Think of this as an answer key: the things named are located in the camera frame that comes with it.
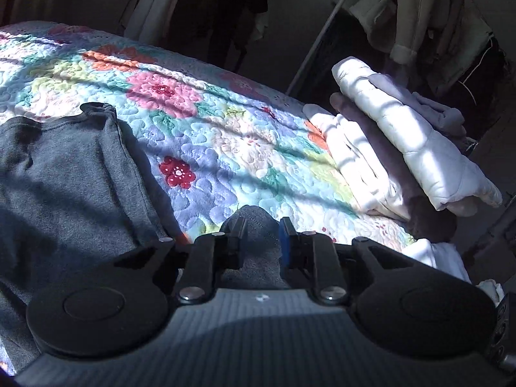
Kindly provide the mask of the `dark grey henley shirt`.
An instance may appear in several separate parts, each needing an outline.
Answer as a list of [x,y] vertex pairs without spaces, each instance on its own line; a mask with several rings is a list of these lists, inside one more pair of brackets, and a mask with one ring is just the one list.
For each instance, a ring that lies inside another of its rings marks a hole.
[[26,308],[59,293],[36,321],[77,335],[64,355],[100,358],[158,331],[170,311],[183,235],[131,128],[86,103],[53,122],[1,127],[1,383],[38,356]]

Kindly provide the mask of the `dark clothes on rack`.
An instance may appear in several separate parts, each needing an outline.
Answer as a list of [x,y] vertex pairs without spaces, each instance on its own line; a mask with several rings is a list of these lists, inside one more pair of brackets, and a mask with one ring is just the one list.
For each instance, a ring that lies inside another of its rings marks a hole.
[[178,0],[165,36],[167,49],[222,66],[231,47],[247,45],[269,0]]

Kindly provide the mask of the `floral quilted bedspread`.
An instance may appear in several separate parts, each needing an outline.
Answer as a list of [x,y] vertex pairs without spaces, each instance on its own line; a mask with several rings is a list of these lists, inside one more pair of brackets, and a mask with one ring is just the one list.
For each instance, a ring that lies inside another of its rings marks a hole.
[[402,251],[399,222],[359,210],[300,102],[202,61],[86,26],[1,29],[1,117],[50,122],[86,102],[112,105],[149,158],[189,238],[245,205],[338,243]]

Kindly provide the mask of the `crumpled white clothing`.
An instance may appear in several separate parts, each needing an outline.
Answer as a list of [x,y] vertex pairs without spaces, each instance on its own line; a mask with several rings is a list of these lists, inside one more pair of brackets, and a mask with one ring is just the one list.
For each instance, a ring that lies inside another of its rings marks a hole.
[[[450,243],[432,244],[427,239],[418,239],[402,251],[406,256],[418,260],[427,266],[433,267],[462,281],[471,283],[463,260],[457,248]],[[493,279],[481,281],[477,287],[484,291],[497,306],[505,297],[500,283]]]

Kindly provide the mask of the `folded white garment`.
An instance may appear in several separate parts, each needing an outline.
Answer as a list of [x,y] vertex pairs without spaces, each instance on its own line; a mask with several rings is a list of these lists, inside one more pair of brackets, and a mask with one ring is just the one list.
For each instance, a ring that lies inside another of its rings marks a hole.
[[323,134],[359,211],[407,222],[410,214],[402,188],[388,175],[360,125],[341,114],[332,115],[316,104],[304,105],[303,113]]

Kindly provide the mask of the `folded dark purple garment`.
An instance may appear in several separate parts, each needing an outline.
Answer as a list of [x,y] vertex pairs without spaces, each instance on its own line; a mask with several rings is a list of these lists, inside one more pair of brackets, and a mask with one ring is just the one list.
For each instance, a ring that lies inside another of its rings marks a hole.
[[457,217],[448,210],[437,211],[405,164],[401,152],[384,136],[377,124],[364,114],[349,98],[334,93],[332,107],[345,119],[357,122],[365,133],[387,175],[400,186],[403,205],[408,212],[405,225],[415,239],[431,243],[450,242],[457,230]]

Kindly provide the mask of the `folded lavender garment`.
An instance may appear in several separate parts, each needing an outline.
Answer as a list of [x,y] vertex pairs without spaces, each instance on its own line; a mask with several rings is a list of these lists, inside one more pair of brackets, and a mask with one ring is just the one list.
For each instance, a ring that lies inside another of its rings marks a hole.
[[453,137],[466,136],[464,118],[458,109],[432,101],[418,92],[409,92],[386,74],[372,74],[368,80],[384,93],[411,107],[436,130]]

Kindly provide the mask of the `white garment on rack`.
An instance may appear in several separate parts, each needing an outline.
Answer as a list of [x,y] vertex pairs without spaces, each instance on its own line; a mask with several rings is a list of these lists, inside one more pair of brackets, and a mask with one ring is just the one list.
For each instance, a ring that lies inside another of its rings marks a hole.
[[178,0],[129,0],[119,23],[125,38],[158,45],[170,26]]

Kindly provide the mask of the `white standing pole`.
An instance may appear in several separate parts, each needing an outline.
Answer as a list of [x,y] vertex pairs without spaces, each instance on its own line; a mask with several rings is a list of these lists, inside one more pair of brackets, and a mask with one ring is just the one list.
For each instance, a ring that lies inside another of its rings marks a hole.
[[339,11],[342,9],[345,2],[346,2],[346,0],[337,0],[335,5],[333,6],[331,13],[325,20],[323,27],[318,32],[317,37],[313,41],[313,43],[310,47],[310,50],[308,50],[308,53],[304,57],[302,64],[299,66],[298,70],[296,71],[294,78],[290,81],[290,84],[286,91],[286,94],[288,96],[291,96],[293,98],[297,97],[297,94],[306,78],[306,75],[308,74],[309,69],[310,69],[311,65],[313,64],[313,61],[317,55],[317,50],[321,46],[324,36],[328,32],[328,29],[332,25],[335,17],[339,13]]

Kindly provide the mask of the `hanging cream jacket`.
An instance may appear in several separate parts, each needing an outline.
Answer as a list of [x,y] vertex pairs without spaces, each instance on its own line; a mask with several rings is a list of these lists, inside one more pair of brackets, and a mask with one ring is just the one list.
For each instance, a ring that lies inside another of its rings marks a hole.
[[386,55],[385,74],[437,97],[467,83],[497,47],[472,0],[347,0],[344,8]]

